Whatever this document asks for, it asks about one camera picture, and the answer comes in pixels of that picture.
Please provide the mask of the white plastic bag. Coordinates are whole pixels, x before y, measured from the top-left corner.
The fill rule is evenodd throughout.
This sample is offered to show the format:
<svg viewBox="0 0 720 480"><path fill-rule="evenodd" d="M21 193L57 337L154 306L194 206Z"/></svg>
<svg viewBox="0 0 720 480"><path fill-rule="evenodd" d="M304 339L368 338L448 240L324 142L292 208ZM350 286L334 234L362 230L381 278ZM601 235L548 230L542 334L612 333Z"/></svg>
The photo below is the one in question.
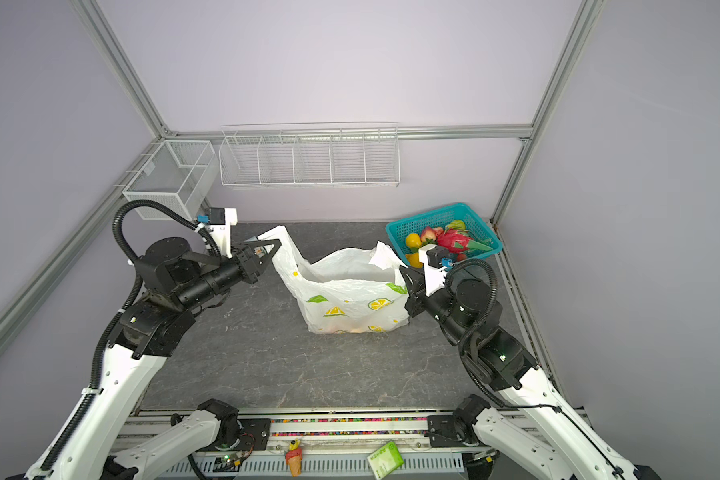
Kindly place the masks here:
<svg viewBox="0 0 720 480"><path fill-rule="evenodd" d="M345 248L311 263L283 225L258 236L278 240L272 264L314 334L391 332L409 323L404 263L378 242L371 250Z"/></svg>

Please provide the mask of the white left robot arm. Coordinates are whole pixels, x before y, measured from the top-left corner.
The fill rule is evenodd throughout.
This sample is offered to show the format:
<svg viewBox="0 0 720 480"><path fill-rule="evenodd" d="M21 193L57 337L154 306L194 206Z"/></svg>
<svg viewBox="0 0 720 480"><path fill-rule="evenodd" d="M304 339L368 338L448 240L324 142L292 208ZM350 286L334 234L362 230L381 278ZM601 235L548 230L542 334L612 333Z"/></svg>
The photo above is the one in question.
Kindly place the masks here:
<svg viewBox="0 0 720 480"><path fill-rule="evenodd" d="M153 244L134 265L144 295L116 314L94 351L91 382L25 479L156 479L204 449L253 446L235 407L202 402L183 420L119 452L113 445L152 378L205 304L258 280L279 240L245 242L227 258L192 251L180 237Z"/></svg>

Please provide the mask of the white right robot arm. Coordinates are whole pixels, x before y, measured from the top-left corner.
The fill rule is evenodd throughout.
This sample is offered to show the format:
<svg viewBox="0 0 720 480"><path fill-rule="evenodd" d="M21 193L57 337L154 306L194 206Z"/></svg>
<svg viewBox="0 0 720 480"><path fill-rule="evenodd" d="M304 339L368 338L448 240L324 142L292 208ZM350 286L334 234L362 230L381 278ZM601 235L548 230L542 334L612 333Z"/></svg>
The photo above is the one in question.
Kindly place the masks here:
<svg viewBox="0 0 720 480"><path fill-rule="evenodd" d="M401 267L406 311L431 316L479 389L453 412L457 438L508 457L537 479L655 479L618 453L500 325L498 279L482 260L450 270Z"/></svg>

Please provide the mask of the orange fake fruit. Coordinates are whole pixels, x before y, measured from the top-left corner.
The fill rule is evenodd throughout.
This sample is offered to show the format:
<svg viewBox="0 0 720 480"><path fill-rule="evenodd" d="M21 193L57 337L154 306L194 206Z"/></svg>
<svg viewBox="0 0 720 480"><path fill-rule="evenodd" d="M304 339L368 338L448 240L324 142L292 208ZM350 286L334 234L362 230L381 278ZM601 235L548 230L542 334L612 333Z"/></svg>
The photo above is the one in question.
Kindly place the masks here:
<svg viewBox="0 0 720 480"><path fill-rule="evenodd" d="M423 264L419 258L419 254L417 252L407 254L406 259L408 260L408 263L413 268L422 268Z"/></svg>

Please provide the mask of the yellow fake lemon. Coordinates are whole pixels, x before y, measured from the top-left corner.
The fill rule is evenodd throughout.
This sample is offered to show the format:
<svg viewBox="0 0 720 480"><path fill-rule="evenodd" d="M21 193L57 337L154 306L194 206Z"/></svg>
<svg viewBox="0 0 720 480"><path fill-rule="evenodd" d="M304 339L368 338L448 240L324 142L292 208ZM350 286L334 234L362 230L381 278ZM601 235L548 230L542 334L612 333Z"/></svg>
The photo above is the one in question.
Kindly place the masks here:
<svg viewBox="0 0 720 480"><path fill-rule="evenodd" d="M423 245L423 242L418 233L410 233L405 238L405 245L411 251L417 251Z"/></svg>

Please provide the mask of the pale fake peach with leaves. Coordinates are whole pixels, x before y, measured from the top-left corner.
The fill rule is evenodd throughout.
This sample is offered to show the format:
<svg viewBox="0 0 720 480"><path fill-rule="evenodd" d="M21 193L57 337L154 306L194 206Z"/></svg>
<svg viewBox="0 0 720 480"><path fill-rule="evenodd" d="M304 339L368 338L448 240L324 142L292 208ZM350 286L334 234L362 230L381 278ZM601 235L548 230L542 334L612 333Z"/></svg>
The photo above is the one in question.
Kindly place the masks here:
<svg viewBox="0 0 720 480"><path fill-rule="evenodd" d="M425 227L420 233L420 240L423 245L432 244L444 233L441 227Z"/></svg>

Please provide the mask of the red fake dragon fruit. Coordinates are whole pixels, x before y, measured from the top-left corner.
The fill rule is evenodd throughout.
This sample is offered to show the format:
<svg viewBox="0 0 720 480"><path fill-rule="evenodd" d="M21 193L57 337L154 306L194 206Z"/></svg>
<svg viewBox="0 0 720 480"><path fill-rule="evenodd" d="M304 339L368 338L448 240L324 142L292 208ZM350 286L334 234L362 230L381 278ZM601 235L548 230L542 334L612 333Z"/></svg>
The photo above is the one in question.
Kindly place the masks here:
<svg viewBox="0 0 720 480"><path fill-rule="evenodd" d="M436 242L438 246L446 248L451 253L457 254L471 250L488 252L494 249L490 244L475 240L466 232L460 230L446 230Z"/></svg>

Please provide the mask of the teal plastic basket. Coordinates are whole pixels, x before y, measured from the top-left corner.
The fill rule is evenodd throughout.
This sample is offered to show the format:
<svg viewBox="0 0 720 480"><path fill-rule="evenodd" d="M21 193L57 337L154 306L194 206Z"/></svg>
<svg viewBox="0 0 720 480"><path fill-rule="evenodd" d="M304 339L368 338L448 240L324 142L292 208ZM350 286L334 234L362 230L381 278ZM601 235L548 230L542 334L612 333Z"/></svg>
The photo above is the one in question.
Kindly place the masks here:
<svg viewBox="0 0 720 480"><path fill-rule="evenodd" d="M454 261L486 259L503 250L491 227L464 203L456 203L386 225L392 248L408 266L419 268L419 250L443 247Z"/></svg>

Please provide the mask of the white mesh box basket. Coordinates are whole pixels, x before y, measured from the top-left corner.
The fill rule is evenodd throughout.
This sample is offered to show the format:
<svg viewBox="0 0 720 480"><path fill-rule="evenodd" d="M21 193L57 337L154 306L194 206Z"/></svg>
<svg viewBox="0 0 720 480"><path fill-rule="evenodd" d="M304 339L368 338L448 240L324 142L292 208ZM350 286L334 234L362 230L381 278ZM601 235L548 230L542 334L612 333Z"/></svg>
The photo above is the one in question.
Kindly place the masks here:
<svg viewBox="0 0 720 480"><path fill-rule="evenodd" d="M219 160L210 141L163 140L126 184L128 201L152 200L187 220L203 215L204 202L219 176Z"/></svg>

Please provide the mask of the green white small box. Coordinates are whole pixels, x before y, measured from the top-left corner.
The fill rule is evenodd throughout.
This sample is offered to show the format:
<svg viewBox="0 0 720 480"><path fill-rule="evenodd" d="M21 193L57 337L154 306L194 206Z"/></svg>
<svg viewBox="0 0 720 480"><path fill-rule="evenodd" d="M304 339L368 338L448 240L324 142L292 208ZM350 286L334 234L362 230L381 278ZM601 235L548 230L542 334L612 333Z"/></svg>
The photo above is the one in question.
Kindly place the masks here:
<svg viewBox="0 0 720 480"><path fill-rule="evenodd" d="M383 480L404 465L404 459L394 441L389 441L367 457L376 480Z"/></svg>

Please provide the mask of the toy ice cream cone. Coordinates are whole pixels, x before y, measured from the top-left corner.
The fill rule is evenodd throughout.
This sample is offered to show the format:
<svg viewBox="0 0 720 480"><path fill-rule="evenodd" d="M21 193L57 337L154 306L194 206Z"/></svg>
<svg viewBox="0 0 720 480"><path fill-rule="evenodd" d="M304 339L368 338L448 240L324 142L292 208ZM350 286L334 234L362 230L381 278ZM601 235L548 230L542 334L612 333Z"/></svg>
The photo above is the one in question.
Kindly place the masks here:
<svg viewBox="0 0 720 480"><path fill-rule="evenodd" d="M298 439L291 440L285 454L285 461L292 477L298 477L302 473L303 450Z"/></svg>

